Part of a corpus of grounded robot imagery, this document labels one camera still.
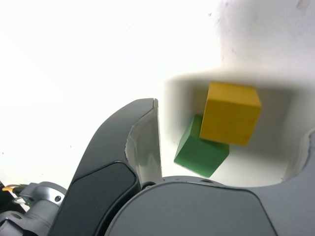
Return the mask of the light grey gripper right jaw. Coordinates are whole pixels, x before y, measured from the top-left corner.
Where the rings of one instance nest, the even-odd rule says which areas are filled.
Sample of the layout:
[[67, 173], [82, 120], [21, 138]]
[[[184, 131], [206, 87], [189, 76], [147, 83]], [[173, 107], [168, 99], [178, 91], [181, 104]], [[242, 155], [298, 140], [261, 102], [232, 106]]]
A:
[[315, 134], [304, 139], [294, 177], [237, 188], [199, 178], [167, 179], [128, 201], [108, 236], [312, 236], [315, 233]]

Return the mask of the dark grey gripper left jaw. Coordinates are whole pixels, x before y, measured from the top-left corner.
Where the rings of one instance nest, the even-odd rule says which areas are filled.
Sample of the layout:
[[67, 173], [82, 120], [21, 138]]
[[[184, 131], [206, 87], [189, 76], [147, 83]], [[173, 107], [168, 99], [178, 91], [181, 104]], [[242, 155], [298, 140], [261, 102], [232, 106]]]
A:
[[160, 180], [158, 100], [138, 99], [93, 135], [49, 235], [102, 236], [144, 183]]

